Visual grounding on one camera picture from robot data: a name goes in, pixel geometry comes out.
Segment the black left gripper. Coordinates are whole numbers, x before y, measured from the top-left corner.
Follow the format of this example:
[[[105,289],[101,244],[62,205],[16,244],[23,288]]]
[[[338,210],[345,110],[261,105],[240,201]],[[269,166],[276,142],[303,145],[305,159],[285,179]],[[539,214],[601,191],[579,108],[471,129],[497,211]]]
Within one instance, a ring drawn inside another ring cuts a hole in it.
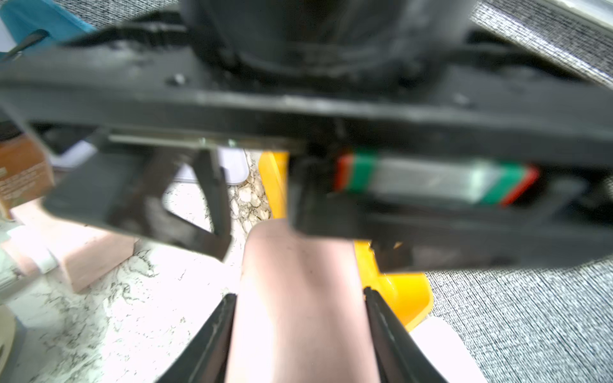
[[[612,92],[476,27],[471,1],[183,1],[1,65],[49,152],[287,152],[287,218],[383,271],[612,252]],[[196,183],[164,206],[212,231]]]

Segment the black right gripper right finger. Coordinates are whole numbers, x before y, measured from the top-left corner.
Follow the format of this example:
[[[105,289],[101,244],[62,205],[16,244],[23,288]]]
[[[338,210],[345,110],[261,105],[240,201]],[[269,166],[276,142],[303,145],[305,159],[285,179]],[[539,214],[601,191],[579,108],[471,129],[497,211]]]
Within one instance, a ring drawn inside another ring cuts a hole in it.
[[[445,383],[376,290],[363,290],[378,372],[388,383]]]

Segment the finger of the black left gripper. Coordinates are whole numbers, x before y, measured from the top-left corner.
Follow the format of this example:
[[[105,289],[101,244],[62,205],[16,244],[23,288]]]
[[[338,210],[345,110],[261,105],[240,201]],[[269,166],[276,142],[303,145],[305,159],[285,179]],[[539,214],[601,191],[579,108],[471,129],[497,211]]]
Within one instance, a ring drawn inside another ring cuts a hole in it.
[[[166,190],[183,165],[195,172],[212,231],[170,212]],[[48,193],[49,214],[128,236],[150,239],[224,260],[231,243],[231,213],[223,168],[214,149],[107,143]]]

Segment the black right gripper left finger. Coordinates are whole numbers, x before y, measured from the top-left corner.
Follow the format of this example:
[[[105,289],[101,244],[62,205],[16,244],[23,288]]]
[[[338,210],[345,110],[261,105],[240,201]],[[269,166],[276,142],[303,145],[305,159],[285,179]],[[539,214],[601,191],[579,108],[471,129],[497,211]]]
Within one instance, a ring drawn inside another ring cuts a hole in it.
[[[224,382],[237,295],[220,300],[206,323],[157,382]]]

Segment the white plastic storage box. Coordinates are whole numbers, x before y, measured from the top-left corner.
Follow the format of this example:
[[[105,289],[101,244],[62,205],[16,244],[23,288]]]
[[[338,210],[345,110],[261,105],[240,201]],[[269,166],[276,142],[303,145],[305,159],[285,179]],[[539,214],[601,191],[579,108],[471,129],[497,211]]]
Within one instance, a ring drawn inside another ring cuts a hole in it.
[[[458,333],[445,320],[428,316],[409,334],[447,382],[487,382]]]

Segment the yellow plastic storage box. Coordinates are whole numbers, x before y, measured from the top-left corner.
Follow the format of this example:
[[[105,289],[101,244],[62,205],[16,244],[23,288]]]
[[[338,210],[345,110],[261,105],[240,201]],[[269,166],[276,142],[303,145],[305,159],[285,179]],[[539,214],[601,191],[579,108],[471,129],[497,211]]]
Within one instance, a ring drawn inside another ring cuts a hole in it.
[[[287,215],[288,153],[265,152],[258,168],[272,217]],[[364,287],[378,291],[408,331],[417,327],[432,311],[434,295],[424,273],[382,274],[367,241],[354,242],[355,257]]]

